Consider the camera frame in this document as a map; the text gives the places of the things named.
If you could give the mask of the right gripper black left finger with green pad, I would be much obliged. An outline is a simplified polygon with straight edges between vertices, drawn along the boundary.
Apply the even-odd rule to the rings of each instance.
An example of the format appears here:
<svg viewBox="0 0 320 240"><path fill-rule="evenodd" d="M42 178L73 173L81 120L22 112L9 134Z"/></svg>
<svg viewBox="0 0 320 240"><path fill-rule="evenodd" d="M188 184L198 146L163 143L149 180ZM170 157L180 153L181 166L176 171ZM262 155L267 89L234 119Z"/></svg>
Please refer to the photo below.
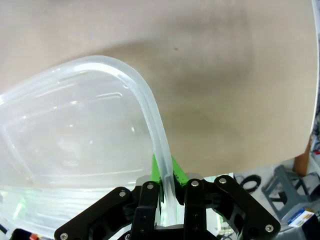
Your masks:
<svg viewBox="0 0 320 240"><path fill-rule="evenodd" d="M64 223L56 240L146 240L152 237L157 213L164 200L160 170L155 158L150 179L134 189L119 186Z"/></svg>

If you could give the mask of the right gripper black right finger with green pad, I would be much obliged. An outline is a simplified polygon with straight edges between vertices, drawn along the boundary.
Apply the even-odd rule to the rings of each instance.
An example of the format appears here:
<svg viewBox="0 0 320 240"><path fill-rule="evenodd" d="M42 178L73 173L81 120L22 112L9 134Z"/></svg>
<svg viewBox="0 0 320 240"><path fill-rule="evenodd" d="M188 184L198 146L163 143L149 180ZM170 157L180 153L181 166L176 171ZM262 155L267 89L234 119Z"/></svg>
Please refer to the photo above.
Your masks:
<svg viewBox="0 0 320 240"><path fill-rule="evenodd" d="M183 239L217 239L207 229L207 209L220 215L239 240L273 240L279 234L279 221L231 176L209 182L188 178L175 160L172 166L175 195L184 205Z"/></svg>

